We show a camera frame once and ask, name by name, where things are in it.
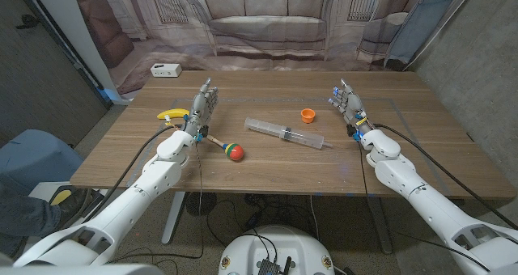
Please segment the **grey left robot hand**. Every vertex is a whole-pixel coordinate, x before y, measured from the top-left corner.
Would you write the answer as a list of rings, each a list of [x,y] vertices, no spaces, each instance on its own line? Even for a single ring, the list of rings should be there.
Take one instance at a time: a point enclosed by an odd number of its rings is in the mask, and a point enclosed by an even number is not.
[[[209,124],[211,115],[218,103],[218,88],[211,88],[210,85],[211,78],[208,78],[193,97],[189,116],[185,122],[184,131],[195,138],[198,136],[200,129]]]

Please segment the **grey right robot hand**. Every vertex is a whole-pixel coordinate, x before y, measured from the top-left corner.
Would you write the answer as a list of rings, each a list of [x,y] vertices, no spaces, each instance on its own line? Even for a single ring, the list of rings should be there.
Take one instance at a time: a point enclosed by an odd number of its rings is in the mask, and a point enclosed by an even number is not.
[[[342,114],[346,122],[347,134],[355,141],[360,142],[364,134],[374,129],[368,120],[361,99],[344,78],[341,79],[340,86],[333,88],[333,97],[329,102]]]

